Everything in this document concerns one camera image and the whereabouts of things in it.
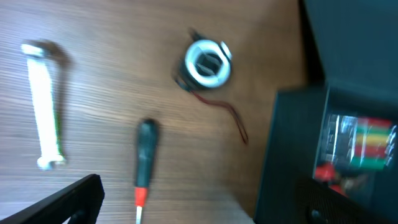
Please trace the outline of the black round tape measure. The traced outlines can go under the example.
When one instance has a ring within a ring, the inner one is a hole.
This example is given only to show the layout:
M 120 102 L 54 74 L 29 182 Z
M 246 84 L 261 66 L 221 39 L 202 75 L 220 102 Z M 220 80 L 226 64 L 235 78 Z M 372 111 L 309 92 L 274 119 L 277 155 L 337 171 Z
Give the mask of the black round tape measure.
M 190 29 L 189 34 L 192 43 L 178 61 L 173 81 L 202 103 L 228 111 L 236 123 L 242 142 L 248 144 L 246 128 L 235 107 L 225 101 L 206 99 L 198 93 L 221 88 L 231 78 L 233 55 L 229 47 L 225 42 L 209 39 L 195 29 Z

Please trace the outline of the black red screwdriver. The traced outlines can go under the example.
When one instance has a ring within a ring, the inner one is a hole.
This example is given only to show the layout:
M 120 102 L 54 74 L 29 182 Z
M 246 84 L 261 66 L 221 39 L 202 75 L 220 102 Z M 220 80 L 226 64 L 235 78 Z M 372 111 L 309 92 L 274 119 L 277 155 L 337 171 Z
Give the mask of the black red screwdriver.
M 142 211 L 149 191 L 154 158 L 159 140 L 159 125 L 154 119 L 142 120 L 137 127 L 136 138 L 136 224 L 141 224 Z

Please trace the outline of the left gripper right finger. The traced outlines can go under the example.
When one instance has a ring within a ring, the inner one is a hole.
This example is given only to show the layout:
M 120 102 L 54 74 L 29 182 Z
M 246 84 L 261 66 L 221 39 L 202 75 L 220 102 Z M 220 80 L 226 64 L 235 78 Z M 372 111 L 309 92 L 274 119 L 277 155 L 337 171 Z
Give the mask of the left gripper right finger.
M 306 224 L 391 224 L 314 179 L 296 181 L 295 213 L 298 223 Z

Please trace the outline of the red handled snips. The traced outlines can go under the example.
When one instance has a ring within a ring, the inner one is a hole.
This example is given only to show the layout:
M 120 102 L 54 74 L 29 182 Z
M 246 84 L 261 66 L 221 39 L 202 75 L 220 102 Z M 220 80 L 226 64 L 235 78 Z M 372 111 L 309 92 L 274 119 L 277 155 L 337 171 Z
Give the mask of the red handled snips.
M 347 197 L 349 191 L 362 187 L 368 181 L 369 176 L 361 174 L 348 177 L 338 172 L 333 164 L 325 163 L 317 166 L 314 178 L 329 189 Z

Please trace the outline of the dark green box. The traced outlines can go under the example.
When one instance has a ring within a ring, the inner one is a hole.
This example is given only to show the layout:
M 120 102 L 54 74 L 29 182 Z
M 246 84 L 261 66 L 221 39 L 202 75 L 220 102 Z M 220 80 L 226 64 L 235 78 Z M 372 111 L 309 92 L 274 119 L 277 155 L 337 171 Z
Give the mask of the dark green box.
M 276 95 L 256 223 L 298 223 L 295 184 L 315 180 L 317 166 L 329 163 L 320 159 L 329 115 L 397 124 L 397 2 L 300 1 L 299 12 L 308 84 Z M 348 177 L 367 174 L 347 198 L 397 222 L 397 143 L 383 170 L 334 167 Z

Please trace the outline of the clear case colored screwdrivers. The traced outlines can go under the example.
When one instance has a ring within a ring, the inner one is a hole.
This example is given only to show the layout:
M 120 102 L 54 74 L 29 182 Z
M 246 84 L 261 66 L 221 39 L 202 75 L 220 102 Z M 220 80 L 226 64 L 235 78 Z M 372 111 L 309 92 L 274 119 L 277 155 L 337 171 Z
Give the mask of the clear case colored screwdrivers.
M 392 165 L 397 124 L 386 119 L 331 114 L 320 159 L 340 169 L 383 170 Z

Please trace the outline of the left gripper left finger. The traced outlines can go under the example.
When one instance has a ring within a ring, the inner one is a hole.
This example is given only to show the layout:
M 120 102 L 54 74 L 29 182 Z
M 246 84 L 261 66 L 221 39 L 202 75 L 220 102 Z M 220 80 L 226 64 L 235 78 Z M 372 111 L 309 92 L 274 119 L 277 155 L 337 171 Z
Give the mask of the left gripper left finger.
M 2 224 L 96 223 L 104 200 L 98 174 L 90 174 L 1 220 Z

